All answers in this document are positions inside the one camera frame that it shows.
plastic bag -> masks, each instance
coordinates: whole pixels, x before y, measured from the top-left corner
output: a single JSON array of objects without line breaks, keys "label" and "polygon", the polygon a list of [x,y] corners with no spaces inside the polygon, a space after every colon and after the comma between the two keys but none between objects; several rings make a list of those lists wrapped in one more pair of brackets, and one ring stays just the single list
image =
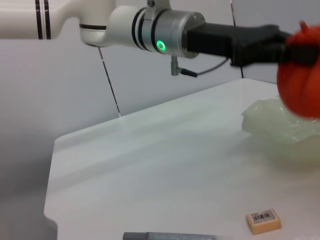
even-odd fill
[{"label": "plastic bag", "polygon": [[320,164],[320,120],[291,113],[279,97],[258,100],[243,112],[242,129],[281,159]]}]

gray wall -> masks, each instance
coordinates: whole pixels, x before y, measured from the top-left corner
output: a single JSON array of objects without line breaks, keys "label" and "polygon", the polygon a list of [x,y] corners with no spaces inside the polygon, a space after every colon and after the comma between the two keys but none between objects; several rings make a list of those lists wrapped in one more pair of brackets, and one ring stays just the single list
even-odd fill
[{"label": "gray wall", "polygon": [[52,41],[0,40],[0,239],[45,240],[54,140],[117,118],[97,48],[70,19]]},{"label": "gray wall", "polygon": [[[177,10],[202,13],[207,22],[233,25],[229,0],[170,0]],[[118,5],[143,7],[145,0],[118,0]],[[171,76],[171,57],[124,46],[102,49],[121,115],[127,115],[198,91],[240,79],[239,68],[226,63],[214,72],[192,78]],[[224,59],[200,55],[179,58],[179,64],[196,72],[209,69]]]},{"label": "gray wall", "polygon": [[[320,24],[319,0],[232,0],[237,26],[279,25],[283,31],[295,33],[299,21]],[[276,65],[254,65],[243,69],[245,78],[276,83]]]}]

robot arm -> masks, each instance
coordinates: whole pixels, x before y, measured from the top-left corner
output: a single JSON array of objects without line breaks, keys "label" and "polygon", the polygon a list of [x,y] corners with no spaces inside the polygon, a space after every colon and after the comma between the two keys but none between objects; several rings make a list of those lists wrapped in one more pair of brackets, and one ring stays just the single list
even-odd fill
[{"label": "robot arm", "polygon": [[50,40],[68,18],[79,19],[81,40],[90,46],[125,45],[172,56],[171,73],[194,76],[177,57],[199,53],[226,57],[231,65],[253,63],[313,65],[317,45],[287,45],[290,35],[276,25],[234,27],[206,23],[199,12],[172,10],[169,0],[116,8],[116,0],[0,0],[0,39]]}]

green led light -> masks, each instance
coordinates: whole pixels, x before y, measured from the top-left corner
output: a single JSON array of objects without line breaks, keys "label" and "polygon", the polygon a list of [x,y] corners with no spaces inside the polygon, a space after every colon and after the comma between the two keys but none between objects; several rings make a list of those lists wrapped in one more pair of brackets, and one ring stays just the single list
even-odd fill
[{"label": "green led light", "polygon": [[161,51],[165,51],[165,50],[166,50],[166,45],[164,44],[163,41],[157,41],[157,42],[156,42],[156,46],[157,46]]}]

white table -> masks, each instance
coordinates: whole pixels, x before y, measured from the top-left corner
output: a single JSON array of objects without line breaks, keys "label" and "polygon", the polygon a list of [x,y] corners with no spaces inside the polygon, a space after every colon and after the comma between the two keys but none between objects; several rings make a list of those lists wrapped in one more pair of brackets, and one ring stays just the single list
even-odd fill
[{"label": "white table", "polygon": [[[58,240],[320,237],[319,171],[278,169],[241,129],[241,113],[277,93],[240,79],[57,139],[44,213]],[[269,208],[283,228],[253,236],[245,215]]]}]

